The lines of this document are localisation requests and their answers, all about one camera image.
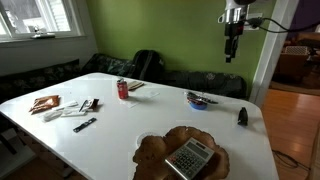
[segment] wooden floor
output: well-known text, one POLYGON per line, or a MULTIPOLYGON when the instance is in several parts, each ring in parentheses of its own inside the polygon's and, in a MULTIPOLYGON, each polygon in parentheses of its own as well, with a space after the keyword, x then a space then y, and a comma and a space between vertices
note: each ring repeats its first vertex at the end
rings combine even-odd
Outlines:
MULTIPOLYGON (((269 90, 262 108, 271 147, 309 166, 312 143, 320 122, 320 97, 269 90)), ((280 180, 304 180, 307 172, 290 169, 275 157, 280 180)), ((10 175, 9 180, 62 179, 40 159, 10 175)), ((71 179, 83 179, 74 173, 71 179)))

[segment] white window trim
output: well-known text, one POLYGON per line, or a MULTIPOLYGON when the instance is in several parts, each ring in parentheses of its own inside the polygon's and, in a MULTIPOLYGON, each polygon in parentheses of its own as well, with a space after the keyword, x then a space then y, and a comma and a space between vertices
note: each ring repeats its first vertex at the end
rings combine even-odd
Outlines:
MULTIPOLYGON (((66 31, 61 31, 61 32, 52 31, 52 32, 55 33, 56 38, 84 36, 84 31, 83 31, 83 27, 81 24, 80 13, 78 10, 78 5, 77 5, 76 0, 62 0, 62 2, 64 4, 64 9, 66 12, 67 20, 69 22, 70 31, 68 31, 68 32, 66 32, 66 31)), ((46 1, 45 0, 36 0, 36 3, 39 7, 40 14, 44 19, 44 23, 46 25, 48 25, 47 27, 49 27, 50 29, 51 28, 57 29, 56 27, 52 27, 49 25, 50 24, 49 22, 52 20, 50 18, 52 18, 52 17, 44 15, 45 14, 44 10, 46 8, 48 8, 48 6, 46 5, 46 1)), ((0 14, 0 23, 3 25, 3 27, 7 33, 6 35, 0 35, 0 43, 17 41, 17 40, 18 41, 24 41, 24 40, 29 41, 30 37, 36 34, 33 32, 32 33, 22 33, 22 34, 11 33, 11 31, 9 30, 9 28, 11 28, 11 23, 10 23, 9 18, 8 18, 7 14, 5 13, 2 5, 0 5, 0 11, 1 11, 1 14, 3 14, 3 16, 5 16, 5 17, 1 17, 1 14, 0 14)))

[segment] wall outlet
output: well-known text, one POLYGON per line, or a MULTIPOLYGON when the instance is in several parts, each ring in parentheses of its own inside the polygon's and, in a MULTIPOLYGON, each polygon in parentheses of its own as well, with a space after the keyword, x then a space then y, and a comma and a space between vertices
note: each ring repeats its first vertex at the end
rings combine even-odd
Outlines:
MULTIPOLYGON (((257 18, 257 17, 262 17, 263 13, 249 13, 247 14, 247 19, 250 19, 250 18, 257 18)), ((255 30, 259 30, 260 28, 251 28, 251 26, 249 26, 249 24, 246 22, 244 24, 244 30, 245 31, 255 31, 255 30)))

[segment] soda can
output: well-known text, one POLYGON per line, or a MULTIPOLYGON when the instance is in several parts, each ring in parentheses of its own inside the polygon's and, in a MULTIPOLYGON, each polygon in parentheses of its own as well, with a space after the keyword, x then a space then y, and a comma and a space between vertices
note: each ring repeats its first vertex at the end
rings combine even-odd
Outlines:
POLYGON ((118 87, 119 98, 127 99, 129 97, 127 82, 123 78, 121 78, 117 81, 117 87, 118 87))

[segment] calculator display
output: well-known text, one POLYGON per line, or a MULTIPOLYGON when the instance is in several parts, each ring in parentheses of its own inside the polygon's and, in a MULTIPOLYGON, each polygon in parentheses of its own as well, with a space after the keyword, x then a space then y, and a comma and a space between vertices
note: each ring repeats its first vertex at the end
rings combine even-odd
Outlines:
POLYGON ((194 152, 196 152, 198 155, 200 155, 201 157, 203 157, 204 159, 206 159, 209 154, 204 152, 202 149, 200 149, 199 147, 197 147, 196 145, 194 145, 193 143, 188 143, 187 147, 190 148, 191 150, 193 150, 194 152))

